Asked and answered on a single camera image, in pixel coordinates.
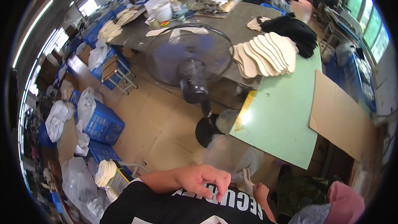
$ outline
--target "work table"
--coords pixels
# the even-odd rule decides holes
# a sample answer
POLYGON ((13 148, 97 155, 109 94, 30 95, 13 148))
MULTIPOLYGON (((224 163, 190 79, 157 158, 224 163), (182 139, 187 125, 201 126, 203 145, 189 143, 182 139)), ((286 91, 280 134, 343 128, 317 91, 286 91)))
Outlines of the work table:
MULTIPOLYGON (((201 2, 196 2, 196 0, 180 1, 185 2, 189 9, 199 8, 201 4, 201 2)), ((239 2, 226 18, 194 16, 187 18, 187 21, 208 24, 225 33, 226 36, 230 38, 232 44, 236 45, 242 42, 248 42, 250 39, 260 34, 260 32, 251 30, 246 26, 246 24, 250 22, 253 17, 258 16, 273 19, 280 17, 281 12, 272 8, 262 7, 260 5, 239 2)), ((139 52, 146 53, 150 42, 154 38, 145 36, 148 31, 152 30, 151 27, 145 24, 145 20, 146 17, 141 15, 134 21, 124 25, 122 27, 122 33, 113 38, 109 44, 130 47, 139 52)), ((167 27, 176 26, 178 24, 181 23, 173 21, 169 23, 167 27)), ((251 79, 243 78, 240 75, 238 66, 235 62, 232 62, 230 69, 226 72, 224 77, 236 82, 240 86, 252 89, 258 89, 261 82, 261 76, 259 75, 251 79)))

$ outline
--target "plastic bag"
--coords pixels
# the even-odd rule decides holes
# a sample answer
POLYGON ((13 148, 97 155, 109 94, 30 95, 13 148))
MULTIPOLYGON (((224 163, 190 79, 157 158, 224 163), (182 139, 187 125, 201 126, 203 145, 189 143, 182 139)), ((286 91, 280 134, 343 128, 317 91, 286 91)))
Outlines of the plastic bag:
POLYGON ((110 202, 97 190, 82 157, 73 157, 62 164, 62 189, 67 198, 91 223, 100 222, 110 202))
POLYGON ((56 101, 50 110, 45 122, 47 134, 53 143, 57 142, 64 130, 64 123, 69 120, 74 109, 67 106, 62 100, 56 101))
POLYGON ((83 122, 83 130, 86 129, 96 107, 97 102, 95 101, 94 95, 85 89, 77 103, 77 117, 83 122))
POLYGON ((206 149, 203 163, 231 173, 231 182, 243 180, 242 169, 248 168, 252 176, 264 160, 264 152, 230 135, 213 135, 206 149))
POLYGON ((279 8, 281 10, 286 11, 286 13, 292 12, 290 5, 288 3, 286 3, 285 0, 271 0, 271 5, 276 8, 279 8))
POLYGON ((362 82, 362 92, 370 100, 375 100, 375 94, 373 93, 372 87, 365 82, 362 82))
POLYGON ((348 59, 350 58, 351 55, 353 55, 355 52, 355 46, 351 42, 346 42, 344 44, 340 44, 339 46, 336 47, 336 59, 337 59, 337 65, 339 67, 344 67, 348 59))
POLYGON ((94 89, 93 87, 87 87, 86 91, 94 96, 94 99, 101 102, 103 104, 103 94, 102 92, 94 89))
POLYGON ((224 134, 228 134, 231 131, 232 126, 235 123, 236 117, 239 112, 232 109, 226 109, 220 114, 216 120, 216 127, 224 134))
POLYGON ((79 120, 76 125, 76 132, 78 137, 77 146, 75 149, 75 154, 86 157, 88 154, 88 144, 90 142, 90 138, 87 133, 83 133, 83 121, 79 120))
POLYGON ((372 70, 369 64, 361 59, 357 59, 357 64, 358 64, 359 73, 361 74, 361 78, 367 84, 371 84, 372 70))
POLYGON ((96 48, 91 50, 90 55, 88 56, 88 69, 93 71, 100 66, 105 61, 107 54, 107 44, 103 43, 101 40, 98 40, 96 43, 96 48))

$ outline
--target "camouflage clothing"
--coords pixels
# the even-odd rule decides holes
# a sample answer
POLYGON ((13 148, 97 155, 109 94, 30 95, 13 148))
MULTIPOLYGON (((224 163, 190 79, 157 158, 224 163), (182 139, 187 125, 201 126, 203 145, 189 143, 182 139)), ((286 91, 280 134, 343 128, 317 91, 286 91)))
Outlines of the camouflage clothing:
POLYGON ((293 217, 308 205, 328 203, 328 182, 326 179, 311 176, 281 176, 277 183, 279 211, 293 217))

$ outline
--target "floor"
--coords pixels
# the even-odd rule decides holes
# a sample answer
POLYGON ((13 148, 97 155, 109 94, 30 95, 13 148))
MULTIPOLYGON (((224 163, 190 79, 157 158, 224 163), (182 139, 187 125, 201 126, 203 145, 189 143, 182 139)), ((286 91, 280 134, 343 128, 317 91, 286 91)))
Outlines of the floor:
MULTIPOLYGON (((307 23, 320 36, 320 26, 310 21, 311 4, 306 0, 292 2, 296 17, 307 23)), ((132 57, 132 71, 137 75, 129 95, 120 90, 110 91, 95 79, 88 68, 76 57, 72 69, 78 74, 79 91, 87 86, 97 88, 104 95, 105 104, 125 122, 126 127, 113 147, 124 162, 146 163, 149 170, 168 170, 184 167, 192 162, 201 164, 206 149, 196 140, 195 128, 202 118, 201 109, 182 99, 180 90, 157 85, 148 74, 139 55, 132 57)), ((226 108, 212 104, 212 111, 220 113, 226 108)), ((271 190, 276 188, 279 162, 265 153, 264 162, 252 177, 254 183, 262 182, 271 190)), ((316 174, 322 163, 311 162, 308 171, 294 167, 297 174, 316 174)))

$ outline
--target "finger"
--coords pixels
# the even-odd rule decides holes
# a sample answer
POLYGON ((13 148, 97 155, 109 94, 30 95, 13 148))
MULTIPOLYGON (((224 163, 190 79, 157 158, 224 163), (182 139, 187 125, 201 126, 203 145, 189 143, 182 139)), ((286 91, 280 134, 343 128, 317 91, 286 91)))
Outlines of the finger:
POLYGON ((210 189, 204 187, 201 184, 192 185, 192 189, 190 191, 197 195, 201 195, 202 197, 205 197, 207 199, 210 199, 210 200, 213 199, 213 193, 210 191, 210 189))

